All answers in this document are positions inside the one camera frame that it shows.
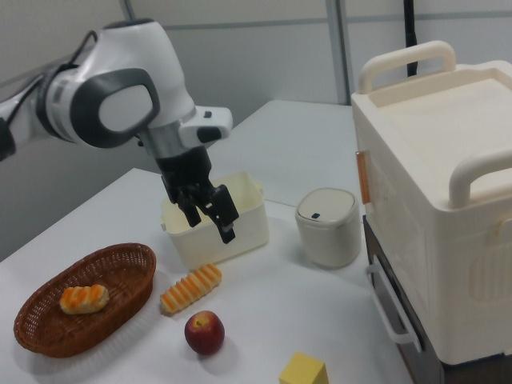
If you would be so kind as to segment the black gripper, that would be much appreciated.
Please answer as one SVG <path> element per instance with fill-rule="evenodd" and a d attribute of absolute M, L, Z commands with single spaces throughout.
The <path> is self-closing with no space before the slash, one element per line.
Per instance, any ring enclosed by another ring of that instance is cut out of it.
<path fill-rule="evenodd" d="M 190 227 L 201 222 L 201 212 L 216 225 L 221 240 L 228 244 L 235 239 L 234 221 L 239 213 L 228 188 L 212 186 L 209 180 L 211 162 L 204 146 L 184 153 L 157 158 L 164 187 L 172 203 L 178 204 Z"/>

